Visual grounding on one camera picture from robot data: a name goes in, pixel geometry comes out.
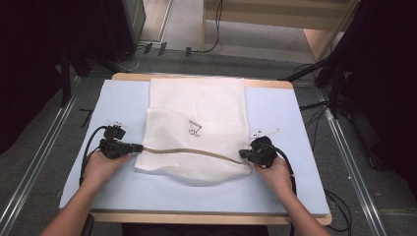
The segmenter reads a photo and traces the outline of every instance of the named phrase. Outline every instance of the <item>printed logo on cloth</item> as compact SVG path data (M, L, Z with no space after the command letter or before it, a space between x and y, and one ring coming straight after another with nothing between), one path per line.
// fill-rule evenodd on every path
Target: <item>printed logo on cloth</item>
M200 135L197 134L197 132L199 132L199 130L202 129L202 126L197 124L196 122L194 122L192 120L189 120L189 122L190 122L190 125L191 125L191 129L188 130L188 132L190 132L190 135L193 135L193 136L198 138Z

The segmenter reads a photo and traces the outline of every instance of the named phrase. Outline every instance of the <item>forearm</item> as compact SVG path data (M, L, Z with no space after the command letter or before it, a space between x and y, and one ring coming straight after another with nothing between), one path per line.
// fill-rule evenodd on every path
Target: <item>forearm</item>
M279 198L297 235L330 235L291 192Z
M81 235L97 191L97 188L82 185L41 235Z

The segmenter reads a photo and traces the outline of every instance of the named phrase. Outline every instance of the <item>metal strip on floor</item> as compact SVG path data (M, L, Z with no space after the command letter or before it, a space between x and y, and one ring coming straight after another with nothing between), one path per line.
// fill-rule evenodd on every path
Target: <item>metal strip on floor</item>
M328 100L328 95L323 89L319 89L318 93L321 101ZM366 187L365 181L362 178L358 166L356 165L355 159L352 155L352 152L350 151L349 145L346 139L344 138L343 132L337 120L333 118L329 110L326 111L326 116L328 118L328 123L337 142L337 146L340 150L344 164L346 165L347 172L351 177L353 188L356 191L356 195L358 196L362 210L365 213L372 233L378 236L387 235L387 232L378 213L377 207L375 206L371 194L369 193L368 188Z
M30 194L30 190L33 187L37 176L42 170L43 164L45 163L55 141L64 125L77 97L79 87L81 86L81 78L75 77L73 81L73 96L68 101L67 105L59 109L51 127L46 133L42 143L39 146L33 160L30 163L24 177L21 180L12 198L7 203L6 209L4 210L0 219L0 236L9 235L12 227L18 217L22 207L25 204L26 199Z

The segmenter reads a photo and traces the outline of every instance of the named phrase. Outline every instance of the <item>hand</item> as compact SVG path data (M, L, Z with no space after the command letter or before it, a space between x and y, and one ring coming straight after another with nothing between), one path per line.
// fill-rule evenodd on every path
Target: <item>hand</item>
M270 168L255 165L255 169L264 177L267 185L279 199L293 194L288 165L282 158L277 157Z
M97 190L100 189L113 176L114 171L128 160L128 154L116 159L109 159L100 150L95 151L86 166L83 185L88 185Z

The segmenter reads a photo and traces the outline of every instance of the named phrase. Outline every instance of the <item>person's right arm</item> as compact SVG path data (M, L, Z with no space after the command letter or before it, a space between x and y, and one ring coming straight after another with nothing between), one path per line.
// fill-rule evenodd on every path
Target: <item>person's right arm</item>
M285 160L276 158L270 168L262 168L259 165L255 168L285 207L297 235L330 235L292 192L288 165Z

